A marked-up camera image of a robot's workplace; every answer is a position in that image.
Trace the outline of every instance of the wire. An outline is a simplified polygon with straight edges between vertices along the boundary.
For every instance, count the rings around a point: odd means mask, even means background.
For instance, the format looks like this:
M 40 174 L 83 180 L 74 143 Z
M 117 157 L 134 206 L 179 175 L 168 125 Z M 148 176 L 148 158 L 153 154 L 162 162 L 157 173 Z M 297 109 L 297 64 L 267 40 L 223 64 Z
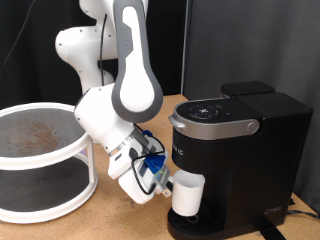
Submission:
M 164 148 L 162 142 L 161 142 L 158 138 L 156 138 L 156 137 L 153 137 L 153 136 L 152 136 L 152 138 L 155 139 L 155 140 L 161 145 L 162 150 L 159 151 L 159 152 L 150 153 L 150 154 L 146 154 L 146 155 L 143 155 L 143 156 L 140 156 L 140 157 L 136 157 L 136 158 L 132 159 L 132 162 L 131 162 L 131 167 L 132 167 L 132 169 L 133 169 L 133 173 L 134 173 L 134 176 L 135 176 L 135 178 L 136 178 L 136 181 L 137 181 L 137 183 L 138 183 L 141 191 L 142 191 L 144 194 L 146 194 L 146 195 L 150 195 L 150 194 L 154 191 L 154 189 L 156 188 L 156 184 L 153 183 L 148 192 L 147 192 L 146 190 L 144 190 L 143 186 L 142 186 L 141 183 L 140 183 L 140 180 L 139 180 L 137 171 L 136 171 L 136 169 L 135 169 L 135 167 L 134 167 L 134 162 L 137 161 L 137 160 L 139 160 L 139 159 L 141 159 L 141 158 L 146 158 L 146 157 L 149 157 L 149 156 L 158 155 L 158 154 L 162 154 L 162 153 L 165 152 L 165 148 Z
M 9 57 L 10 57 L 10 55 L 11 55 L 12 51 L 13 51 L 13 50 L 14 50 L 14 48 L 16 47 L 16 44 L 17 44 L 17 42 L 18 42 L 18 40 L 19 40 L 19 38 L 20 38 L 20 36 L 21 36 L 21 34 L 22 34 L 23 30 L 24 30 L 24 29 L 25 29 L 25 27 L 26 27 L 28 20 L 29 20 L 29 16 L 30 16 L 30 13 L 31 13 L 31 9 L 32 9 L 32 7 L 33 7 L 33 5 L 34 5 L 34 3 L 35 3 L 36 1 L 37 1 L 37 0 L 33 0 L 33 2 L 31 3 L 31 5 L 30 5 L 30 7 L 29 7 L 29 9 L 28 9 L 27 16 L 26 16 L 26 18 L 25 18 L 25 20 L 24 20 L 24 23 L 23 23 L 23 25 L 22 25 L 22 28 L 20 29 L 20 32 L 19 32 L 19 34 L 18 34 L 18 36 L 17 36 L 17 38 L 16 38 L 16 40 L 15 40 L 15 42 L 14 42 L 14 44 L 13 44 L 12 48 L 11 48 L 11 50 L 10 50 L 9 54 L 7 55 L 6 59 L 4 60 L 4 62 L 3 62 L 3 64 L 2 64 L 2 66 L 1 66 L 1 70 L 0 70 L 0 79 L 1 79 L 1 76 L 2 76 L 3 67 L 4 67 L 4 65 L 6 64 L 6 62 L 8 61 L 8 59 L 9 59 Z
M 101 42 L 100 42 L 100 70 L 101 70 L 101 83 L 104 86 L 104 78 L 103 78 L 103 69 L 102 69 L 102 46 L 103 46 L 103 35 L 104 35 L 104 27 L 107 21 L 107 14 L 104 15 L 102 31 L 101 31 Z
M 320 216 L 315 214 L 315 213 L 302 212 L 302 211 L 299 211 L 299 210 L 291 210 L 291 211 L 287 212 L 287 215 L 292 215 L 292 214 L 306 214 L 306 215 L 308 215 L 310 217 L 313 217 L 313 218 L 316 218 L 316 219 L 320 220 Z

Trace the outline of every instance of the black background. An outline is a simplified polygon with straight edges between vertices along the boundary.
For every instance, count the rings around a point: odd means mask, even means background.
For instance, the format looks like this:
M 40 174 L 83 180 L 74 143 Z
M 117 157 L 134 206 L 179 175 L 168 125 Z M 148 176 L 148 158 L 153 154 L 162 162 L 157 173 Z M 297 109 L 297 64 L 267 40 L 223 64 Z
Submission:
M 23 25 L 32 0 L 0 2 L 0 65 Z M 150 0 L 147 31 L 151 67 L 165 95 L 180 93 L 186 0 Z M 79 0 L 36 0 L 26 28 L 0 79 L 0 109 L 31 102 L 74 105 L 81 97 L 76 71 L 59 58 L 55 38 L 59 31 L 92 26 Z M 117 75 L 117 60 L 103 68 Z

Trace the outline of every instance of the coffee maker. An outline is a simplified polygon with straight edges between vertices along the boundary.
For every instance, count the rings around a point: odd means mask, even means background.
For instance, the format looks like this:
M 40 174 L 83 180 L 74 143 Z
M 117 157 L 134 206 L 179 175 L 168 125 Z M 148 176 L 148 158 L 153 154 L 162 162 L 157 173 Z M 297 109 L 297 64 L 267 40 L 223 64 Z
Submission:
M 173 162 L 203 174 L 200 210 L 170 209 L 175 239 L 226 239 L 285 221 L 312 109 L 261 82 L 225 84 L 224 98 L 176 106 Z

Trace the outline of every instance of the wooden surface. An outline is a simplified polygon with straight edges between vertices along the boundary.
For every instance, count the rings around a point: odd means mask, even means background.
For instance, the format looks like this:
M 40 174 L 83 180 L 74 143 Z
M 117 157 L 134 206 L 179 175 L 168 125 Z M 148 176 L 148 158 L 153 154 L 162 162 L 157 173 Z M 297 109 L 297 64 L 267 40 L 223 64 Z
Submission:
M 182 95 L 167 96 L 161 112 L 152 121 L 140 124 L 149 129 L 168 149 L 171 156 L 172 126 L 168 116 L 174 107 L 186 101 Z M 117 180 L 108 174 L 109 157 L 100 145 L 95 145 L 95 166 L 99 174 L 96 192 L 74 212 L 44 223 L 17 225 L 0 222 L 0 240 L 25 239 L 172 239 L 167 231 L 167 213 L 171 197 L 155 195 L 145 205 L 134 203 L 121 189 Z M 178 168 L 168 166 L 173 174 Z M 293 195 L 296 205 L 289 209 L 313 212 L 298 197 Z M 291 215 L 285 224 L 278 227 L 287 239 L 320 239 L 320 221 L 305 215 Z M 259 232 L 232 238 L 234 240 L 264 239 Z

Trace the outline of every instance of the paper cup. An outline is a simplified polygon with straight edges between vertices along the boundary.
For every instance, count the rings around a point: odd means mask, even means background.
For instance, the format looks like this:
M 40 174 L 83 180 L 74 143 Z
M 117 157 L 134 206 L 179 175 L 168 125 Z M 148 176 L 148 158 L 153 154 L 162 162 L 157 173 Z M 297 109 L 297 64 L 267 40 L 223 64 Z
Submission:
M 172 209 L 181 216 L 194 216 L 200 208 L 204 176 L 179 170 L 173 178 Z

